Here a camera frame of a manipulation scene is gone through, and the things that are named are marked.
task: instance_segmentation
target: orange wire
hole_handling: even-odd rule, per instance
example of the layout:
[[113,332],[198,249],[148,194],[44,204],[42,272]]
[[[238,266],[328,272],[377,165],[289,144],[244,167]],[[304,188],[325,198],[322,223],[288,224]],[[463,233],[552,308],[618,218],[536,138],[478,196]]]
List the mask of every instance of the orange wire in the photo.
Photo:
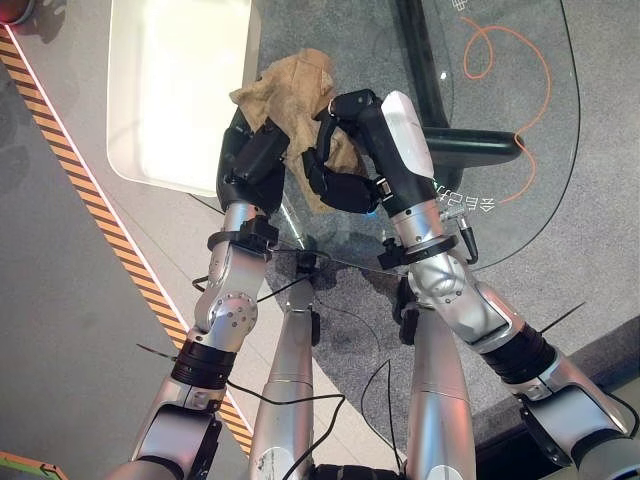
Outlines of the orange wire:
[[[496,30],[497,31],[506,32],[506,33],[509,33],[509,34],[513,35],[518,40],[520,40],[522,43],[527,45],[531,50],[533,50],[534,53],[536,54],[536,56],[540,59],[540,62],[542,62],[542,66],[544,68],[544,73],[545,73],[545,76],[547,78],[547,90],[546,90],[546,95],[545,95],[544,103],[542,104],[542,107],[540,108],[540,110],[538,111],[536,116],[533,117],[533,119],[529,123],[527,123],[525,126],[519,128],[518,131],[514,134],[514,140],[516,142],[516,145],[518,145],[520,147],[520,149],[524,152],[524,154],[527,156],[527,159],[529,160],[529,163],[531,164],[531,173],[529,174],[529,178],[527,179],[527,182],[524,184],[524,186],[522,187],[522,189],[518,193],[515,193],[515,194],[513,194],[513,195],[511,195],[511,196],[509,196],[507,198],[504,198],[504,199],[500,200],[500,202],[499,202],[499,203],[507,203],[507,202],[510,202],[512,200],[515,200],[516,198],[518,198],[522,194],[524,194],[529,189],[531,184],[533,183],[533,180],[536,178],[536,171],[537,171],[536,160],[535,160],[533,154],[529,151],[529,149],[527,149],[527,147],[525,147],[522,144],[522,142],[520,142],[520,138],[519,137],[524,132],[529,130],[531,127],[533,127],[536,123],[538,123],[538,121],[540,121],[540,119],[542,118],[542,115],[544,115],[544,113],[547,111],[547,108],[549,107],[549,101],[551,100],[551,71],[549,69],[549,66],[547,65],[546,60],[544,59],[544,56],[542,55],[542,53],[540,52],[538,47],[536,47],[528,38],[526,38],[521,33],[518,33],[515,30],[512,30],[512,29],[507,28],[507,27],[502,27],[500,25],[490,25],[488,27],[480,27],[473,20],[471,20],[468,17],[461,17],[461,18],[462,18],[463,21],[465,21],[466,23],[468,23],[469,25],[471,25],[473,28],[476,29],[476,33],[474,33],[473,37],[471,37],[471,39],[467,42],[467,45],[466,45],[466,47],[464,49],[463,67],[464,67],[464,74],[467,76],[467,78],[469,78],[471,80],[479,80],[481,78],[484,78],[491,71],[491,69],[493,68],[493,63],[494,63],[493,46],[491,44],[491,40],[489,39],[489,36],[487,35],[487,32],[496,31]],[[482,36],[484,38],[484,41],[487,43],[487,47],[489,49],[489,64],[488,64],[487,68],[485,68],[485,70],[482,71],[481,73],[479,73],[479,74],[471,74],[471,73],[469,73],[469,68],[468,68],[469,50],[470,50],[471,46],[475,43],[477,38],[480,37],[480,36]]]

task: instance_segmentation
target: black cable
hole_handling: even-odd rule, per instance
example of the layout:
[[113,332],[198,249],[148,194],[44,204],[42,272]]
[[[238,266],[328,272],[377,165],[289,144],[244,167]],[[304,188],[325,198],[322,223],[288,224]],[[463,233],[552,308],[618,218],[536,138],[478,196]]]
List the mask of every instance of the black cable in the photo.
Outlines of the black cable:
[[[373,382],[373,379],[376,377],[376,375],[378,374],[378,372],[380,372],[380,370],[382,370],[382,368],[387,365],[388,370],[387,370],[387,406],[389,408],[389,428],[391,429],[391,444],[389,444],[389,441],[384,438],[382,435],[380,435],[380,433],[378,433],[378,431],[373,427],[373,425],[371,425],[369,423],[369,420],[367,420],[367,416],[364,413],[364,396],[367,393],[367,390],[369,389],[369,385],[371,385],[371,382]],[[367,426],[371,429],[371,431],[373,433],[375,433],[378,438],[380,438],[380,440],[382,440],[384,443],[386,443],[392,450],[393,450],[393,454],[396,457],[396,465],[398,465],[398,473],[402,473],[402,462],[400,461],[400,456],[398,455],[398,448],[396,447],[396,438],[395,438],[395,433],[393,431],[393,415],[391,413],[391,359],[387,359],[384,362],[382,362],[382,364],[376,369],[375,372],[373,372],[371,374],[371,376],[369,377],[369,381],[367,382],[367,384],[364,387],[364,390],[362,390],[362,395],[360,395],[360,413],[362,414],[362,418],[364,419],[364,423],[367,424]]]
[[610,392],[605,392],[604,390],[603,390],[603,392],[608,397],[611,397],[616,402],[624,405],[625,407],[627,407],[629,409],[629,411],[631,412],[631,415],[633,415],[633,422],[634,422],[633,428],[631,429],[631,432],[629,432],[629,437],[630,438],[635,437],[636,434],[638,433],[638,428],[640,428],[640,416],[638,416],[638,412],[636,411],[636,409],[633,408],[628,402],[626,402],[625,400],[623,400],[620,397],[618,397],[617,395],[614,395],[613,393],[610,393]]
[[551,322],[549,325],[547,325],[546,327],[544,327],[542,330],[540,330],[540,333],[544,333],[547,330],[549,330],[551,327],[555,327],[558,323],[560,323],[562,320],[564,320],[565,318],[567,318],[569,315],[571,315],[573,312],[575,312],[577,309],[579,309],[581,306],[583,306],[585,303],[587,302],[582,302],[580,305],[576,305],[575,307],[573,307],[571,310],[569,310],[567,313],[560,315],[560,318],[557,318],[556,320],[554,320],[553,322]]
[[254,397],[259,398],[260,400],[263,400],[272,405],[292,405],[294,403],[310,402],[314,400],[324,400],[328,398],[340,399],[340,401],[338,402],[338,405],[336,406],[336,409],[333,411],[333,417],[331,418],[331,423],[329,423],[329,427],[327,428],[327,430],[322,434],[322,436],[318,440],[316,440],[309,448],[307,448],[302,453],[302,455],[298,457],[298,459],[293,463],[293,465],[291,465],[291,468],[287,470],[287,473],[284,474],[284,476],[282,477],[282,480],[287,480],[291,476],[291,474],[296,470],[296,468],[298,468],[298,466],[304,461],[304,459],[307,458],[311,454],[311,452],[313,452],[316,449],[316,447],[318,447],[318,445],[320,445],[322,442],[324,442],[327,439],[327,437],[331,434],[331,431],[333,430],[333,427],[336,424],[336,419],[338,418],[338,412],[340,412],[340,408],[342,407],[342,404],[346,400],[346,397],[343,394],[332,393],[329,395],[318,395],[316,397],[306,397],[306,398],[299,398],[297,400],[290,400],[286,402],[277,402],[275,400],[271,400],[270,398],[264,397],[259,393],[249,390],[248,388],[244,388],[239,385],[236,385],[231,380],[227,380],[227,384],[235,388],[236,390],[240,390],[241,392],[248,393],[249,395],[253,395]]
[[169,360],[171,360],[172,362],[175,362],[175,361],[178,359],[178,357],[176,357],[176,356],[173,356],[173,355],[167,355],[166,353],[159,352],[158,350],[156,350],[156,349],[154,349],[154,348],[146,347],[146,346],[144,346],[144,345],[142,345],[142,344],[140,344],[140,343],[136,343],[136,345],[137,345],[138,347],[140,347],[141,349],[146,350],[147,352],[155,353],[156,355],[158,355],[158,356],[160,356],[160,357],[162,357],[162,358],[168,358],[168,359],[169,359]]
[[281,293],[281,292],[284,292],[284,291],[285,291],[285,290],[287,290],[288,288],[293,287],[295,284],[300,283],[300,282],[302,282],[302,281],[304,281],[304,280],[309,280],[309,279],[310,279],[311,277],[313,277],[314,275],[317,275],[317,274],[319,274],[319,273],[324,272],[324,271],[329,267],[329,264],[330,264],[330,262],[331,262],[331,260],[332,260],[331,255],[329,255],[328,253],[322,252],[322,251],[320,251],[320,250],[306,250],[306,249],[304,249],[304,250],[303,250],[303,249],[294,249],[294,248],[291,248],[291,249],[277,249],[277,250],[271,250],[271,252],[272,252],[272,253],[294,253],[294,252],[295,252],[295,253],[313,253],[314,255],[318,255],[318,256],[321,256],[321,257],[326,258],[327,260],[329,260],[329,262],[327,262],[327,264],[326,264],[324,267],[322,267],[322,268],[320,268],[320,269],[316,270],[315,272],[312,272],[312,273],[309,273],[308,275],[304,275],[303,277],[297,278],[297,279],[293,280],[292,282],[289,282],[288,284],[286,284],[284,287],[281,287],[281,288],[279,288],[279,289],[277,289],[277,290],[274,290],[274,291],[273,291],[273,292],[271,292],[269,295],[265,295],[264,297],[259,298],[259,299],[256,301],[256,303],[260,303],[260,302],[262,302],[263,300],[267,300],[268,298],[274,297],[274,296],[276,296],[277,294],[279,294],[279,293]]
[[[323,251],[321,251],[321,250],[306,250],[306,249],[305,249],[305,250],[303,250],[303,249],[301,249],[301,248],[291,248],[291,249],[281,249],[281,248],[279,248],[279,249],[276,249],[276,250],[270,250],[270,252],[271,252],[271,253],[294,253],[294,252],[295,252],[295,253],[313,253],[314,255],[317,255],[317,256],[319,256],[319,257],[326,258],[326,259],[327,259],[327,260],[329,260],[330,262],[333,260],[333,259],[331,258],[331,255],[329,255],[328,253],[325,253],[325,252],[323,252]],[[265,295],[264,297],[259,298],[259,299],[256,301],[256,303],[260,303],[260,302],[262,302],[262,301],[264,301],[264,300],[267,300],[268,298],[274,297],[274,296],[276,296],[277,294],[279,294],[279,293],[281,293],[281,292],[284,292],[284,291],[285,291],[285,290],[287,290],[288,288],[293,287],[296,283],[300,283],[300,282],[302,282],[303,280],[308,280],[308,279],[309,279],[309,278],[311,278],[312,276],[317,275],[318,273],[321,273],[321,272],[323,272],[324,270],[326,270],[326,269],[327,269],[327,267],[329,267],[329,263],[327,263],[327,264],[326,264],[324,267],[322,267],[321,269],[316,270],[315,272],[310,273],[310,274],[308,274],[308,275],[305,275],[305,276],[303,276],[303,277],[297,278],[297,279],[293,280],[292,282],[290,282],[290,283],[286,284],[284,287],[281,287],[281,288],[279,288],[279,289],[277,289],[277,290],[275,290],[275,291],[271,292],[269,295]],[[198,284],[199,284],[199,283],[206,282],[206,281],[208,281],[208,280],[209,280],[209,276],[208,276],[208,275],[205,275],[204,277],[196,278],[195,280],[193,280],[193,281],[191,282],[191,285],[193,285],[193,287],[194,287],[196,290],[198,290],[199,292],[204,292],[204,290],[205,290],[205,289],[204,289],[203,287],[201,287],[200,285],[198,285]]]
[[204,287],[201,287],[198,284],[208,282],[208,281],[209,281],[209,275],[205,275],[204,277],[200,277],[200,278],[196,278],[195,280],[192,280],[191,285],[193,285],[193,288],[195,288],[199,292],[204,292],[205,290]]
[[216,207],[214,207],[213,205],[209,205],[207,202],[205,202],[204,200],[199,199],[198,197],[196,197],[194,194],[192,193],[187,193],[187,195],[189,195],[191,198],[193,198],[196,202],[199,202],[201,204],[203,204],[205,207],[210,208],[211,210],[213,210],[214,212],[218,212],[220,215],[224,215],[224,212],[222,210],[218,210]]
[[365,321],[364,318],[362,318],[360,315],[357,315],[357,314],[355,314],[353,312],[350,312],[349,310],[342,310],[341,308],[337,308],[337,307],[333,307],[331,305],[327,305],[322,300],[320,300],[320,297],[318,297],[318,293],[317,292],[313,292],[313,296],[315,297],[316,301],[320,305],[322,305],[324,308],[327,308],[329,310],[333,310],[334,312],[342,313],[343,315],[351,315],[352,317],[356,318],[360,323],[362,323],[365,327],[367,327],[369,332],[371,332],[371,335],[373,336],[374,340],[376,341],[376,347],[378,348],[378,353],[380,353],[380,351],[382,350],[382,347],[380,346],[380,339],[378,338],[378,335],[376,335],[376,332],[373,329],[373,327],[371,325],[369,325]]

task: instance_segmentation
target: wire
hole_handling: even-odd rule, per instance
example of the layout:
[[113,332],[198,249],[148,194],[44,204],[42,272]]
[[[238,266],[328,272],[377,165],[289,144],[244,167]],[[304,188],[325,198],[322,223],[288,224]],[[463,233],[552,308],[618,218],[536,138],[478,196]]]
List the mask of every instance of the wire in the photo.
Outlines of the wire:
[[168,358],[172,362],[175,362],[178,359],[178,357],[176,357],[174,355],[167,355],[166,353],[159,352],[158,350],[156,350],[154,348],[146,347],[146,346],[144,346],[144,345],[142,345],[140,343],[136,343],[136,345],[138,347],[140,347],[141,349],[146,350],[147,352],[155,353],[156,355],[158,355],[158,356],[160,356],[162,358]]
[[196,202],[201,203],[202,205],[204,205],[207,208],[210,208],[211,210],[213,210],[214,212],[218,212],[220,215],[224,215],[224,212],[222,210],[218,210],[216,207],[214,207],[213,205],[209,205],[207,202],[205,202],[204,200],[196,197],[194,194],[192,193],[187,193],[187,195],[189,195],[191,198],[193,198]]
[[[384,438],[382,435],[380,435],[380,433],[373,427],[373,425],[369,423],[369,420],[367,420],[367,416],[364,413],[364,396],[367,393],[367,390],[369,389],[369,385],[371,385],[371,382],[373,382],[373,379],[376,377],[378,372],[380,372],[380,370],[382,370],[382,368],[385,365],[387,365],[387,407],[389,409],[389,428],[391,429],[391,444],[389,444],[389,441],[386,438]],[[398,473],[402,473],[402,462],[400,461],[400,456],[398,455],[398,448],[396,447],[396,437],[393,430],[393,415],[391,413],[391,359],[390,358],[382,362],[382,364],[376,369],[376,371],[373,372],[373,374],[371,374],[371,376],[369,377],[369,381],[365,385],[364,390],[362,390],[362,395],[360,395],[360,413],[362,414],[362,418],[364,418],[364,422],[371,429],[371,431],[375,433],[378,436],[378,438],[380,438],[380,440],[386,443],[393,450],[393,454],[396,457],[396,465],[398,465]]]
[[227,380],[227,384],[233,388],[235,388],[236,390],[240,390],[241,392],[244,393],[248,393],[249,395],[253,395],[256,398],[259,398],[262,401],[265,401],[267,403],[270,403],[272,405],[293,405],[295,403],[302,403],[302,402],[310,402],[310,401],[315,401],[315,400],[324,400],[324,399],[329,399],[329,398],[339,398],[340,401],[338,402],[338,405],[336,406],[335,410],[333,411],[333,416],[331,418],[331,423],[329,423],[329,427],[327,428],[327,430],[322,434],[322,436],[316,440],[315,442],[313,442],[313,444],[307,448],[302,455],[300,455],[298,457],[298,459],[293,463],[293,465],[291,465],[291,468],[289,468],[289,470],[287,470],[287,473],[284,474],[284,476],[282,477],[282,480],[287,480],[291,474],[296,470],[296,468],[298,468],[298,466],[305,460],[305,458],[307,458],[311,452],[313,452],[322,442],[324,442],[327,437],[331,434],[333,427],[336,424],[336,419],[338,418],[338,413],[340,412],[340,408],[342,407],[342,404],[345,402],[346,397],[341,394],[341,393],[332,393],[329,395],[318,395],[316,397],[306,397],[306,398],[299,398],[297,400],[289,400],[289,401],[285,401],[285,402],[277,402],[275,400],[271,400],[270,398],[267,398],[263,395],[260,395],[259,393],[256,393],[252,390],[249,390],[248,388],[244,388],[241,387],[239,385],[236,385],[235,383],[233,383],[231,380]]
[[[329,261],[333,261],[333,259],[331,258],[331,255],[329,255],[328,253],[325,253],[325,252],[323,252],[323,251],[321,251],[321,250],[307,250],[307,249],[304,249],[304,250],[303,250],[303,249],[301,249],[301,248],[297,248],[297,249],[296,249],[296,248],[290,248],[290,249],[289,249],[289,248],[279,248],[279,249],[276,249],[276,250],[270,250],[270,252],[271,252],[271,253],[294,253],[294,252],[295,252],[295,253],[313,253],[314,255],[317,255],[317,256],[319,256],[319,257],[326,258],[326,259],[327,259],[327,260],[329,260]],[[323,272],[323,271],[324,271],[324,270],[326,270],[328,267],[329,267],[329,263],[327,263],[327,264],[326,264],[324,267],[322,267],[321,269],[316,270],[315,272],[310,273],[310,274],[308,274],[308,275],[305,275],[305,276],[303,276],[303,277],[297,278],[297,279],[293,280],[292,282],[289,282],[288,284],[286,284],[284,287],[281,287],[281,288],[279,288],[279,289],[277,289],[277,290],[275,290],[275,291],[271,292],[269,295],[265,295],[264,297],[259,298],[259,299],[256,301],[256,303],[260,303],[260,302],[262,302],[262,301],[264,301],[264,300],[267,300],[267,299],[269,299],[269,298],[271,298],[271,297],[274,297],[274,296],[276,296],[277,294],[279,294],[279,293],[281,293],[281,292],[284,292],[285,290],[287,290],[287,289],[289,289],[289,288],[293,287],[295,284],[300,283],[300,282],[302,282],[303,280],[308,280],[308,279],[310,279],[312,276],[317,275],[318,273]],[[208,280],[209,280],[209,275],[205,275],[204,277],[199,277],[199,278],[196,278],[195,280],[192,280],[192,281],[191,281],[191,285],[193,285],[193,287],[194,287],[196,290],[198,290],[199,292],[204,292],[204,291],[205,291],[205,289],[204,289],[203,287],[201,287],[199,284],[200,284],[200,283],[204,283],[204,282],[206,282],[206,281],[208,281]]]
[[265,295],[262,298],[259,298],[256,303],[260,303],[264,300],[267,300],[271,297],[275,297],[277,294],[284,292],[285,290],[293,287],[295,284],[300,283],[304,280],[309,280],[311,277],[313,277],[314,275],[317,275],[319,273],[324,272],[330,265],[330,262],[332,260],[331,255],[329,255],[328,253],[322,252],[320,250],[306,250],[306,249],[295,249],[295,248],[287,248],[287,249],[277,249],[277,250],[271,250],[272,253],[313,253],[315,255],[321,256],[326,258],[327,260],[329,260],[329,262],[327,262],[327,264],[316,270],[315,272],[309,273],[308,275],[305,275],[303,277],[297,278],[295,280],[293,280],[292,282],[289,282],[288,284],[286,284],[284,287],[278,288],[277,290],[274,290],[273,292],[271,292],[269,295]]
[[199,292],[204,292],[204,290],[205,290],[204,287],[201,287],[198,284],[199,283],[208,282],[208,281],[209,281],[209,275],[205,275],[204,277],[200,277],[200,278],[196,278],[196,279],[192,280],[191,281],[191,285],[193,285],[193,288],[195,288]]
[[636,434],[638,433],[638,428],[640,428],[640,416],[638,416],[638,412],[628,402],[626,402],[625,400],[621,399],[617,395],[614,395],[613,393],[610,393],[610,392],[604,392],[604,393],[608,397],[613,398],[616,402],[621,403],[622,405],[624,405],[625,407],[627,407],[629,409],[629,411],[631,412],[631,415],[633,415],[633,422],[634,422],[633,428],[631,429],[631,432],[629,433],[629,437],[630,438],[634,438],[636,436]]
[[[569,42],[569,53],[571,54],[571,66],[572,66],[571,74],[573,75],[573,79],[574,79],[574,82],[575,82],[576,100],[578,101],[578,105],[577,105],[578,118],[577,118],[577,121],[576,121],[576,137],[575,137],[575,141],[573,142],[573,148],[571,149],[571,152],[572,152],[571,155],[570,155],[571,162],[570,162],[569,172],[567,174],[567,178],[569,179],[569,178],[572,178],[573,169],[575,168],[575,164],[576,164],[576,156],[578,154],[578,146],[579,146],[579,142],[580,142],[580,128],[581,128],[581,124],[582,124],[582,102],[580,100],[580,82],[578,80],[578,71],[576,69],[576,56],[575,56],[575,53],[573,51],[573,44],[571,43],[571,33],[569,32],[569,24],[567,23],[567,13],[565,12],[564,2],[562,0],[560,0],[560,7],[562,8],[562,21],[564,23],[564,28],[567,31],[567,42]],[[536,235],[534,235],[524,245],[518,247],[516,250],[511,252],[506,257],[499,258],[498,260],[494,261],[493,263],[488,263],[487,265],[484,265],[482,267],[476,267],[476,268],[473,269],[473,271],[474,272],[479,272],[480,270],[487,270],[487,269],[493,267],[494,265],[497,265],[500,262],[508,260],[511,257],[515,257],[522,250],[524,250],[526,247],[528,247],[536,239],[538,234],[540,232],[542,232],[545,228],[547,228],[547,225],[549,225],[549,223],[551,222],[551,219],[555,218],[555,214],[558,211],[558,209],[560,208],[560,205],[562,204],[562,199],[564,198],[565,193],[567,193],[567,188],[568,187],[569,187],[569,182],[567,181],[567,182],[564,183],[564,186],[562,187],[562,192],[560,193],[560,197],[558,198],[558,201],[556,202],[555,207],[553,208],[553,211],[549,215],[547,215],[546,222],[544,223],[544,225],[542,225],[538,229],[538,233]]]
[[334,312],[338,312],[338,313],[342,313],[343,315],[350,315],[354,318],[356,318],[360,323],[362,323],[365,327],[367,327],[367,329],[369,330],[369,332],[371,332],[371,335],[373,336],[374,340],[376,341],[376,347],[378,349],[378,353],[380,353],[380,351],[382,350],[382,347],[380,346],[380,339],[378,338],[378,335],[376,335],[375,330],[373,329],[373,327],[371,325],[369,325],[364,318],[362,318],[360,315],[357,315],[353,312],[350,312],[349,310],[342,310],[341,308],[337,308],[337,307],[333,307],[331,305],[327,305],[326,303],[324,303],[322,300],[320,300],[320,297],[318,297],[318,293],[317,292],[313,292],[313,296],[315,297],[315,299],[317,300],[317,302],[322,305],[324,308],[327,308],[329,310],[333,310]]
[[587,302],[582,302],[580,305],[576,305],[575,307],[573,307],[571,310],[569,310],[567,313],[563,314],[560,316],[560,318],[554,320],[553,322],[551,322],[549,325],[547,325],[546,327],[544,327],[542,330],[540,330],[540,333],[543,334],[544,332],[546,332],[547,330],[549,330],[551,327],[555,327],[558,323],[560,323],[562,320],[564,320],[565,318],[567,318],[569,315],[571,315],[573,312],[575,312],[577,309],[579,309],[581,306],[583,306],[585,303]]
[[[523,195],[529,189],[529,187],[531,186],[531,184],[533,183],[533,181],[536,178],[536,171],[537,171],[536,159],[533,156],[533,154],[529,151],[529,149],[520,141],[520,137],[524,132],[526,132],[527,130],[531,129],[534,125],[536,125],[540,121],[542,116],[547,111],[547,108],[549,107],[549,102],[551,100],[551,84],[552,84],[552,82],[551,82],[551,71],[549,69],[549,65],[547,65],[547,61],[545,60],[544,56],[542,55],[542,52],[540,52],[538,47],[536,47],[533,44],[533,42],[531,42],[527,37],[525,37],[521,33],[516,32],[515,30],[513,30],[511,28],[503,27],[503,26],[500,26],[500,25],[489,25],[489,26],[486,26],[486,27],[480,27],[477,23],[475,23],[473,20],[471,20],[468,17],[461,17],[461,19],[462,19],[462,21],[466,22],[467,24],[469,24],[471,27],[473,27],[476,30],[476,32],[473,34],[473,36],[471,37],[471,39],[467,42],[467,45],[465,46],[465,49],[464,49],[464,60],[463,60],[463,63],[462,63],[462,67],[464,69],[464,74],[470,80],[480,80],[480,79],[484,78],[491,71],[491,69],[493,68],[493,64],[494,64],[493,45],[491,43],[491,40],[489,39],[489,36],[487,35],[487,32],[491,32],[491,31],[501,31],[501,32],[509,33],[509,34],[513,35],[514,37],[516,37],[518,40],[520,40],[522,43],[524,43],[526,46],[528,46],[531,50],[533,50],[533,52],[536,54],[536,56],[538,57],[538,59],[542,63],[542,67],[544,69],[544,74],[545,74],[545,78],[546,78],[546,91],[545,91],[545,97],[544,97],[544,101],[542,103],[542,106],[538,110],[538,113],[536,113],[535,117],[532,120],[530,120],[529,123],[527,123],[525,126],[520,127],[518,129],[518,131],[515,132],[515,134],[513,136],[513,139],[514,139],[515,143],[518,145],[518,147],[520,147],[520,149],[524,152],[525,156],[529,160],[529,164],[531,165],[531,172],[529,173],[529,178],[527,179],[526,183],[524,184],[524,186],[517,193],[514,193],[513,195],[510,195],[507,198],[503,198],[499,202],[499,203],[507,203],[507,202],[515,200],[516,198],[518,198],[521,195]],[[476,41],[476,39],[478,37],[482,37],[484,39],[485,43],[487,44],[487,48],[489,50],[489,62],[487,64],[487,67],[482,72],[480,72],[478,74],[472,74],[472,73],[469,73],[469,50],[471,49],[471,46],[475,43],[475,41]]]

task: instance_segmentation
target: glass table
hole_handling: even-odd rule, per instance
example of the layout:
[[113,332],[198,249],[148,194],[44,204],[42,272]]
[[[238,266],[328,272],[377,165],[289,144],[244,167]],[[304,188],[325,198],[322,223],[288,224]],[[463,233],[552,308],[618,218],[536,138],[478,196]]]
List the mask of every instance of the glass table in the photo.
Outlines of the glass table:
[[[443,202],[466,205],[480,252],[474,268],[484,268],[540,233],[571,175],[579,98],[562,6],[558,0],[427,0],[422,8],[434,59],[434,76],[422,80],[437,86],[445,121],[516,132],[524,142],[511,162],[467,168],[457,187],[437,185],[446,193]],[[416,49],[405,42],[397,9],[386,0],[268,2],[259,69],[300,48],[317,48],[333,59],[338,93],[371,88],[384,97],[401,90],[419,109],[425,99],[416,92],[424,88],[415,88],[410,68]],[[394,235],[382,208],[369,215],[313,213],[292,175],[273,220],[284,242],[312,239],[334,259],[373,270],[380,270],[381,242]]]

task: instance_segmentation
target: yellow and black hazard stripe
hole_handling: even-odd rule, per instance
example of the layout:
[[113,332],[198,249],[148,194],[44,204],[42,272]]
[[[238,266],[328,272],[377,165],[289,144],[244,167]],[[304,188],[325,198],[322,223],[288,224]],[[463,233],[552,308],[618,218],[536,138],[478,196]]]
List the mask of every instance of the yellow and black hazard stripe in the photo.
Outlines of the yellow and black hazard stripe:
[[19,457],[18,455],[13,455],[7,452],[0,452],[0,467],[19,470],[21,472],[30,473],[37,477],[49,478],[51,480],[69,480],[69,478],[62,473],[60,467],[57,467],[56,465],[38,462],[37,460],[31,460],[30,458]]
[[[51,150],[102,231],[107,243],[120,259],[122,266],[129,273],[131,280],[138,287],[173,344],[180,349],[186,339],[185,327],[140,255],[132,246],[111,205],[94,183],[85,163],[74,151],[70,139],[53,114],[51,106],[43,92],[40,91],[39,84],[27,68],[25,60],[9,32],[9,29],[0,28],[0,60],[7,68],[18,92],[31,111],[35,123],[49,142]],[[248,455],[251,450],[252,434],[246,421],[238,413],[233,401],[228,396],[224,398],[220,416],[240,444],[240,448]]]

